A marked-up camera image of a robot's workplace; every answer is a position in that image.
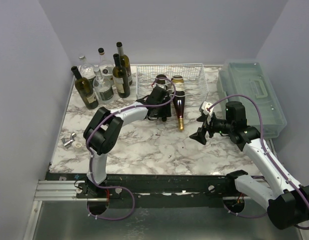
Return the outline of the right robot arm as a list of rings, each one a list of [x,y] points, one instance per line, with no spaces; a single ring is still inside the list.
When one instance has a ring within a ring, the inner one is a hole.
[[[190,138],[205,145],[206,134],[225,134],[257,166],[268,186],[243,170],[227,174],[225,192],[230,196],[247,195],[266,210],[272,224],[280,229],[299,226],[309,220],[309,185],[303,186],[282,166],[261,138],[257,128],[247,124],[246,110],[239,101],[226,103],[226,118],[217,118],[213,105],[203,102],[198,118],[202,126]]]

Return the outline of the clear bottle dark label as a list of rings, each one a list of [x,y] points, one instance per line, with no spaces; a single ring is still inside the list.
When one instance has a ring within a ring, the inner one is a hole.
[[[95,79],[93,80],[93,88],[97,94],[99,102],[106,104],[110,103],[114,97],[114,91],[110,80],[104,78],[99,67],[93,68]]]

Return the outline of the clear bottle white label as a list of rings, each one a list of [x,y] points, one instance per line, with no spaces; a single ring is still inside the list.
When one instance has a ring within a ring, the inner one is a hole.
[[[101,71],[102,76],[109,80],[111,85],[114,86],[114,79],[113,79],[113,68],[114,64],[106,58],[105,51],[102,47],[98,49],[99,54],[99,64],[98,67]]]

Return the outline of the red wine bottle gold cap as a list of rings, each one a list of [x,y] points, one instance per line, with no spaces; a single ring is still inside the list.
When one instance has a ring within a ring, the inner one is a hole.
[[[171,78],[175,86],[175,97],[173,105],[178,119],[178,127],[180,131],[184,130],[184,110],[185,110],[185,85],[184,79],[181,75],[175,75]]]

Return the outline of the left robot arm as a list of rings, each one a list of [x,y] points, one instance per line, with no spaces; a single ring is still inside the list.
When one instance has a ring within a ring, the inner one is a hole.
[[[150,95],[136,100],[129,106],[109,110],[100,107],[86,127],[83,137],[90,152],[87,178],[91,181],[88,192],[95,198],[106,190],[108,153],[114,148],[121,129],[135,121],[157,118],[162,108],[171,102],[167,90],[156,86]]]

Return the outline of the green bottle black neck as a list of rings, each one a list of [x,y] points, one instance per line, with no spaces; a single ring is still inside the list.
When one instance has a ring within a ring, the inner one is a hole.
[[[117,93],[120,98],[127,98],[131,91],[128,79],[128,73],[124,65],[121,64],[120,55],[115,53],[113,55],[115,66],[112,70],[112,76]]]

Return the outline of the green bottle silver neck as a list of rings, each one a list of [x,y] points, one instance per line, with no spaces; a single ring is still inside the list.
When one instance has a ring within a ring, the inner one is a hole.
[[[156,81],[156,84],[158,87],[164,89],[164,90],[168,90],[168,86],[166,85],[166,76],[164,74],[159,74],[156,76],[157,78],[157,81]],[[167,121],[167,118],[171,116],[171,106],[170,104],[166,104],[162,107],[160,107],[158,110],[157,110],[157,116],[159,118],[161,118],[161,120],[163,122],[166,122]]]

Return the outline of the clear bottle green label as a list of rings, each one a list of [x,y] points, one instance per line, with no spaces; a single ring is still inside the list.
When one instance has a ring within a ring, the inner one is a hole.
[[[78,56],[81,65],[79,67],[79,72],[83,78],[86,78],[90,85],[93,86],[96,75],[94,73],[94,65],[90,64],[84,54]]]

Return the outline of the dark green wine bottle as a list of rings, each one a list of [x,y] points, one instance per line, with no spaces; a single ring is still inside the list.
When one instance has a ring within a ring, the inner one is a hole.
[[[117,42],[116,47],[117,47],[117,52],[119,54],[120,63],[123,67],[125,67],[126,72],[127,72],[128,82],[129,82],[129,85],[131,85],[133,83],[133,78],[132,78],[130,60],[128,56],[125,55],[124,50],[123,50],[123,44],[121,42]]]

